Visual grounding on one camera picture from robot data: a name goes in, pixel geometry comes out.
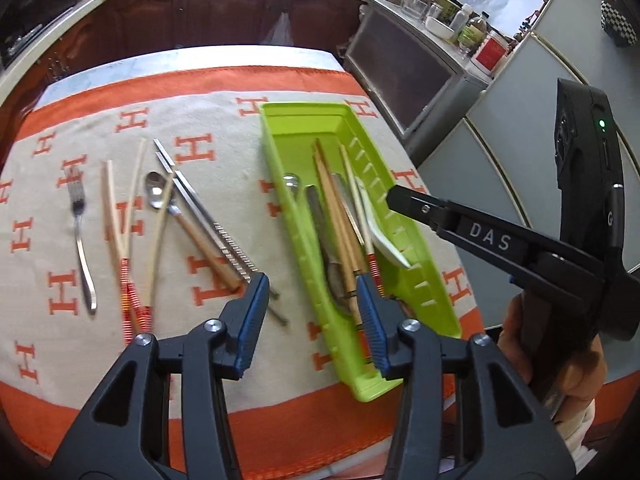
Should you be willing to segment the dark-handled steel ladle spoon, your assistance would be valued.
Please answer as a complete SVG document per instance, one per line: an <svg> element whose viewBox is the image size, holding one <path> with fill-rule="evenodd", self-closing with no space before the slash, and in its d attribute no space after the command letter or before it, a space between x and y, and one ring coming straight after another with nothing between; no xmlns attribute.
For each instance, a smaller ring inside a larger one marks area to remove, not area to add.
<svg viewBox="0 0 640 480"><path fill-rule="evenodd" d="M315 186L308 185L305 188L305 195L320 247L326 286L328 286L330 296L337 310L344 316L352 316L352 311L349 309L346 297L342 264L334 252L329 226L320 202L319 192Z"/></svg>

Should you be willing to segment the white ceramic spoon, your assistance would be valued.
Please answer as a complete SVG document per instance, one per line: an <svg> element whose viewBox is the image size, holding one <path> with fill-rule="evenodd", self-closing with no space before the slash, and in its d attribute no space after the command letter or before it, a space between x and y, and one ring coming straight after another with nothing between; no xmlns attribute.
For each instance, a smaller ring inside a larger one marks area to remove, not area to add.
<svg viewBox="0 0 640 480"><path fill-rule="evenodd" d="M367 193L362 188L358 188L358 194L362 205L364 220L372 240L374 247L394 266L398 268L409 269L411 263L400 252L400 250L390 241L386 234L382 231L382 228L378 225L376 220L374 209Z"/></svg>

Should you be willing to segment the brown wooden chopstick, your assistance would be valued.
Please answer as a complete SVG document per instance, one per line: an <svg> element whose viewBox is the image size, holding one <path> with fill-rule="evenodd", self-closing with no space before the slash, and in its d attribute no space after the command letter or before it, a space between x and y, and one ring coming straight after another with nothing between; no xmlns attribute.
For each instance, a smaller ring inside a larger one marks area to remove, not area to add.
<svg viewBox="0 0 640 480"><path fill-rule="evenodd" d="M352 260L354 271L358 274L361 274L367 271L367 263L363 259L360 244L357 240L355 231L349 222L346 206L345 206L344 200L342 199L340 188L338 187L338 184L336 183L333 177L330 165L326 161L326 156L320 155L320 159L322 161L322 166L326 170L326 174L329 177L333 194L335 195L334 202L337 203L338 210L340 211L341 222L342 222L342 227L344 231L345 245L348 248L349 258L350 260Z"/></svg>
<svg viewBox="0 0 640 480"><path fill-rule="evenodd" d="M324 156L323 148L319 140L314 141L312 146L312 157L316 165L320 188L324 196L324 201L329 209L329 217L331 226L335 236L337 255L342 265L343 281L346 301L352 312L352 318L358 330L362 326L362 319L358 307L357 286L356 286L356 268L354 267L354 258L352 258L352 248L349 245L346 226L344 225L344 214L342 204L338 201L337 190L333 184L329 167L326 164L326 156Z"/></svg>

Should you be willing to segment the steel chopstick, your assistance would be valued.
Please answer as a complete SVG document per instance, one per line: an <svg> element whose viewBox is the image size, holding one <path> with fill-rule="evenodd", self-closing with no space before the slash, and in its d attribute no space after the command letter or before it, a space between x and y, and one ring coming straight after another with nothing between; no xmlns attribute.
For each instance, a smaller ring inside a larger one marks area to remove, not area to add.
<svg viewBox="0 0 640 480"><path fill-rule="evenodd" d="M170 169L169 166L166 164L166 162L163 162L160 159L160 154L157 153L156 151L156 156L158 158L158 160L160 161L160 163L162 164L162 166L164 167L164 169L169 172ZM216 233L208 226L208 224L204 221L204 218L201 216L201 214L198 212L198 210L195 208L194 203L192 202L192 200L190 199L189 196L186 195L186 191L184 190L184 188L182 187L182 185L180 184L180 182L178 181L178 179L176 178L175 174L174 174L174 180L176 181L175 186L177 187L177 190L179 192L179 194L181 195L183 201L186 203L186 206L189 207L190 211L192 212L192 214L194 215L194 219L196 220L196 222L198 222L198 225L204 230L204 232L206 233L206 235L208 236L208 238L217 246L217 248L221 251L222 255L224 256L224 258L227 260L227 262L230 264L230 266L232 266L232 268L235 270L235 272L239 275L240 278L242 278L242 280L248 284L250 282L250 278L252 277L252 275L254 273L250 273L248 271L245 271L242 266L240 266L240 264L235 260L235 258L233 257L232 253L230 252L229 249L225 248L224 245L222 244L222 240L216 235Z"/></svg>
<svg viewBox="0 0 640 480"><path fill-rule="evenodd" d="M166 148L163 146L162 142L160 142L160 140L158 139L154 139L153 142L156 146L157 153L160 154L160 159L163 162L166 162L170 169L174 170L174 174L186 191L186 195L190 197L190 199L194 203L195 208L204 218L204 221L222 240L222 244L224 245L224 247L230 250L235 260L240 264L240 266L242 266L245 271L248 271L250 273L257 272L258 267L256 266L256 264L252 260L250 260L250 257L242 251L241 247L238 244L235 243L235 240L231 237L231 235L210 214L210 212L202 202L201 197L198 196L198 192L194 190L189 180L177 168L176 163L168 154L168 151L166 151Z"/></svg>

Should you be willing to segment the large steel spoon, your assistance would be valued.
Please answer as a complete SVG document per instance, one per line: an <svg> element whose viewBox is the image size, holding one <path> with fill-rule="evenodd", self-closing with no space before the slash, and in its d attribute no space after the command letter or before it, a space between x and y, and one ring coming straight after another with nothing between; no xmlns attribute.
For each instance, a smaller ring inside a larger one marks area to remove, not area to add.
<svg viewBox="0 0 640 480"><path fill-rule="evenodd" d="M283 176L285 187L290 191L293 200L297 200L300 191L300 180L297 174L285 174Z"/></svg>

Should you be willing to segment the steel fork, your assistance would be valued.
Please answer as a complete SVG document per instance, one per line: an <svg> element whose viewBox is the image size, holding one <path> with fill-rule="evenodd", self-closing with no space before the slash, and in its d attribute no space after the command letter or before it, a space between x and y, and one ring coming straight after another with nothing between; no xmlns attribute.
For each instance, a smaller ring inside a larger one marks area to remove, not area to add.
<svg viewBox="0 0 640 480"><path fill-rule="evenodd" d="M70 194L70 211L74 219L74 240L79 266L79 277L82 296L90 315L95 315L98 310L96 302L96 286L89 269L84 240L82 239L82 218L86 209L86 196L79 170L75 165L68 166L65 170L67 179L66 188Z"/></svg>

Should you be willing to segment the wooden-handled small spoon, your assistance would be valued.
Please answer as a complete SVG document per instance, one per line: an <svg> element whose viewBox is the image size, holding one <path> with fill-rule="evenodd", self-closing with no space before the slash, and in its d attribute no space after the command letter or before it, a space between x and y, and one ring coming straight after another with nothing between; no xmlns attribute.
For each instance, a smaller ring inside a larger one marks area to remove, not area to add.
<svg viewBox="0 0 640 480"><path fill-rule="evenodd" d="M145 176L144 187L149 205L157 211L164 210L168 212L186 232L186 235L190 237L190 240L202 253L210 268L224 282L230 292L237 292L242 285L239 275L235 270L231 269L221 251L204 234L204 230L198 228L194 221L186 218L186 215L176 204L174 192L170 191L168 198L165 198L166 185L168 185L167 179L157 171L150 171Z"/></svg>

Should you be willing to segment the dark wooden kitchen cabinets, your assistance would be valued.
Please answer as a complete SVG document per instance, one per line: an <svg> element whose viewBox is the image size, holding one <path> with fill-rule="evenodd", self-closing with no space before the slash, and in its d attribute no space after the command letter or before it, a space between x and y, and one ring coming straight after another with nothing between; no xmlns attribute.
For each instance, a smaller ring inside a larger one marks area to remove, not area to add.
<svg viewBox="0 0 640 480"><path fill-rule="evenodd" d="M340 52L362 0L108 0L27 62L1 107L1 153L50 84L105 63L175 48L259 44L280 18L295 47Z"/></svg>

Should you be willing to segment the green plastic utensil tray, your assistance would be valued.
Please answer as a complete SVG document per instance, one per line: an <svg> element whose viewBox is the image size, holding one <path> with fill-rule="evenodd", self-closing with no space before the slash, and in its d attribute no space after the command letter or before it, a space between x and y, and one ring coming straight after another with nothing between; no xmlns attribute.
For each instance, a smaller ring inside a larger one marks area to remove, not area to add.
<svg viewBox="0 0 640 480"><path fill-rule="evenodd" d="M356 312L361 274L435 332L461 327L416 222L390 211L392 173L355 112L340 103L267 103L262 138L294 255L340 381L360 402L395 388L370 358Z"/></svg>

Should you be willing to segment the grey metal cabinet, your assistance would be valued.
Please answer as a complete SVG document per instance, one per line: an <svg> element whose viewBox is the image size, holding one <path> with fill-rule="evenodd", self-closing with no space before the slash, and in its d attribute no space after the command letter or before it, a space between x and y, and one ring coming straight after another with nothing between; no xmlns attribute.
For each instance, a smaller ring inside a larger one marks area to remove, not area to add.
<svg viewBox="0 0 640 480"><path fill-rule="evenodd" d="M491 78L401 6L368 0L361 9L345 68L419 166L470 110Z"/></svg>

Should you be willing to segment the beige orange H-pattern cloth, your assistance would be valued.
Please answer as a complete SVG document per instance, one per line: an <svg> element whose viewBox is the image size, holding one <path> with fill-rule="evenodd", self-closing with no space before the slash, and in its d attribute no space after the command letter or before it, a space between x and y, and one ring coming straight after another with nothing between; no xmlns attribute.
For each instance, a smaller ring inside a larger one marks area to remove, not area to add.
<svg viewBox="0 0 640 480"><path fill-rule="evenodd" d="M131 207L132 273L148 290L156 214L128 194L158 166L162 142L213 216L280 292L288 318L266 318L245 377L227 387L231 427L249 479L374 474L390 446L400 391L360 402L336 374L292 254L262 149L265 102L335 102L358 116L394 180L506 214L506 187L469 130L413 166L354 78L334 70L226 67L119 76L104 65L51 84L24 121L1 175L1 411L14 434L50 458L122 353L116 269L103 212L102 164L114 166L118 209ZM82 239L98 310L82 296L64 170L86 196ZM231 295L177 222L160 246L152 327L188 332Z"/></svg>

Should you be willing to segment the red label jar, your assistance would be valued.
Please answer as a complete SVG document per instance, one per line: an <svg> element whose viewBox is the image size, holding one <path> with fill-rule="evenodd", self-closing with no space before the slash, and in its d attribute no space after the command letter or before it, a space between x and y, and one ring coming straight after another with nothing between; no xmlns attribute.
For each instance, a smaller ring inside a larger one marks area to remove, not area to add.
<svg viewBox="0 0 640 480"><path fill-rule="evenodd" d="M483 74L490 76L508 51L509 43L498 32L492 30L472 55L471 63Z"/></svg>

